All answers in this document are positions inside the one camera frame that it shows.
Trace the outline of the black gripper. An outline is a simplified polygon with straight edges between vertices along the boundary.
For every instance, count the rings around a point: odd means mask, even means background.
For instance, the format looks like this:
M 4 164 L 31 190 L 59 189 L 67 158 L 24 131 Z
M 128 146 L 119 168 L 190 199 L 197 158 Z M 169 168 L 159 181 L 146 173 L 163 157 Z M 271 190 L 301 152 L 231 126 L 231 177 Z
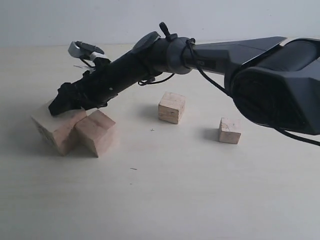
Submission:
M 133 70 L 129 60 L 119 58 L 110 61 L 98 57 L 93 62 L 93 71 L 87 70 L 81 79 L 74 83 L 64 82 L 59 87 L 57 96 L 48 106 L 51 116 L 82 108 L 104 108 L 108 101 L 133 85 Z

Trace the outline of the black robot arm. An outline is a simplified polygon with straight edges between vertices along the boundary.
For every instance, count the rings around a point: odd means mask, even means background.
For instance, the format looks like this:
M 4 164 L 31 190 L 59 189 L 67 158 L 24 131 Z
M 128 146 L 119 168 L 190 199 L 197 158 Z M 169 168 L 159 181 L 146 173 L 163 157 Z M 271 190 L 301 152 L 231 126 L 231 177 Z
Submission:
M 103 108 L 119 93 L 148 85 L 163 73 L 193 69 L 224 77 L 222 90 L 251 122 L 269 128 L 320 133 L 320 41 L 283 36 L 197 44 L 193 38 L 153 31 L 110 61 L 103 50 L 73 41 L 69 54 L 94 63 L 82 78 L 65 82 L 48 109 L 52 116 Z

